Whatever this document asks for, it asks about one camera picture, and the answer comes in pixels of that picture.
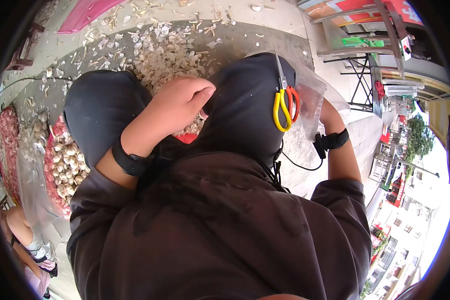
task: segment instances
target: knee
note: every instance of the knee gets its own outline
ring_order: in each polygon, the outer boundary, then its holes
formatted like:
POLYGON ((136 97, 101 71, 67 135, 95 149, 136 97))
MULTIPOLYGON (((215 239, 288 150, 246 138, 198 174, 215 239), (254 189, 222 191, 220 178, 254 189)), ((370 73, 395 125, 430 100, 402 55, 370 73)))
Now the knee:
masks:
POLYGON ((12 206, 6 213, 6 222, 11 228, 12 226, 23 223, 25 221, 24 209, 19 206, 12 206))

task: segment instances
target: red sign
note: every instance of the red sign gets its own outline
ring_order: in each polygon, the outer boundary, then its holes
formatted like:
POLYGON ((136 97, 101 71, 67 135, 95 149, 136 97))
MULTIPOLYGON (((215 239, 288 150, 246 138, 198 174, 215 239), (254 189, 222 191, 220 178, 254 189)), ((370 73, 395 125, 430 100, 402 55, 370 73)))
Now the red sign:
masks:
MULTIPOLYGON (((334 3, 335 1, 328 2, 327 5, 330 6, 332 9, 334 9, 336 12, 340 11, 348 11, 352 9, 357 9, 361 7, 367 7, 374 4, 373 0, 345 0, 342 2, 334 3)), ((395 6, 395 9, 399 15, 402 16, 404 22, 408 23, 414 23, 423 26, 422 21, 420 20, 419 15, 415 12, 415 10, 412 8, 412 6, 407 2, 403 0, 387 0, 382 1, 385 3, 392 3, 395 6)), ((354 15, 349 15, 350 19, 353 21, 370 18, 373 16, 380 16, 379 13, 359 13, 354 15)), ((366 22, 378 22, 381 21, 381 18, 378 19, 372 19, 367 21, 361 21, 361 23, 366 22)))

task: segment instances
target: person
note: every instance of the person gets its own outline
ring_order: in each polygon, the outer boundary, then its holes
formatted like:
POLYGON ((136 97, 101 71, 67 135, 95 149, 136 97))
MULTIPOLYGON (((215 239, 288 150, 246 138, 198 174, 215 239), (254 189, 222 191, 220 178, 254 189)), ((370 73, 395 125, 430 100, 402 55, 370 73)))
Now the person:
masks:
POLYGON ((58 275, 55 251, 50 243, 37 237, 22 207, 0 208, 0 226, 13 253, 22 265, 24 276, 38 296, 50 298, 48 284, 58 275))
MULTIPOLYGON (((70 202, 66 250, 83 299, 359 297, 372 242, 352 143, 329 151, 310 200, 281 191, 267 169, 284 135, 278 84, 270 53, 153 97, 127 71, 73 83, 64 116, 91 172, 70 202), (201 109, 195 141, 172 136, 201 109)), ((320 121, 327 135, 345 130, 326 100, 320 121)))

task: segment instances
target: wrist strap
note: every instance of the wrist strap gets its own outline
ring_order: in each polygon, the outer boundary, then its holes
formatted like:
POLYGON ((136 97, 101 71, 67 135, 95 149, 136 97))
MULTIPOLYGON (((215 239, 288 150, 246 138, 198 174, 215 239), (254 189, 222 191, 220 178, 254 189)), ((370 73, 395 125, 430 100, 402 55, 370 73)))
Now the wrist strap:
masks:
POLYGON ((116 163, 126 174, 137 177, 140 177, 145 173, 155 158, 154 154, 150 154, 148 157, 141 157, 135 154, 128 155, 123 150, 120 136, 112 146, 112 155, 116 163))
POLYGON ((342 147, 349 139, 348 130, 345 128, 341 133, 332 133, 329 135, 320 135, 317 132, 313 146, 317 150, 321 159, 326 159, 325 151, 342 147))

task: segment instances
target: green object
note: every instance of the green object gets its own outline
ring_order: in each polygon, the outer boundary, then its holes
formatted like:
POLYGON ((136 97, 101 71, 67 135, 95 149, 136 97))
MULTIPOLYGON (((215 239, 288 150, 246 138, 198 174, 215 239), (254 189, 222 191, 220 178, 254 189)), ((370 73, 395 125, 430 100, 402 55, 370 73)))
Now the green object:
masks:
POLYGON ((353 36, 342 38, 342 42, 345 46, 361 46, 364 40, 361 37, 353 36))
POLYGON ((369 40, 365 40, 365 44, 369 45, 370 47, 384 47, 385 43, 384 41, 369 41, 369 40))

